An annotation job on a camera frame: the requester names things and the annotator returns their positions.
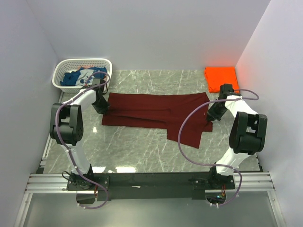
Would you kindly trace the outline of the dark red t shirt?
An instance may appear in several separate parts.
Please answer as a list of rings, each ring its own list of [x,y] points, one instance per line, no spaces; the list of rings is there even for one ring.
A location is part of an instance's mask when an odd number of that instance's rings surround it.
[[[167,139],[199,148],[203,132],[212,132],[206,120],[208,106],[188,115],[209,101],[205,92],[185,95],[110,93],[109,110],[102,125],[166,129]]]

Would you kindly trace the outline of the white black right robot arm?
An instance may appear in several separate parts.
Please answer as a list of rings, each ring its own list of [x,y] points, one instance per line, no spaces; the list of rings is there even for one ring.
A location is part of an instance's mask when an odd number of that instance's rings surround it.
[[[208,182],[212,188],[231,183],[234,169],[249,156],[260,152],[265,144],[267,116],[250,108],[231,84],[220,86],[217,102],[207,111],[206,120],[219,121],[227,111],[234,117],[229,148],[216,166],[210,168]]]

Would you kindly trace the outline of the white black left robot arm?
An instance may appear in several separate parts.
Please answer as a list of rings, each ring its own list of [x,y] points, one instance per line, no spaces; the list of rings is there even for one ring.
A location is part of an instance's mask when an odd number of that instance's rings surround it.
[[[89,106],[98,114],[108,111],[109,103],[103,97],[108,82],[108,79],[95,78],[74,97],[64,103],[55,103],[51,108],[50,137],[65,149],[71,163],[69,180],[83,187],[97,183],[81,143],[84,133],[82,111]]]

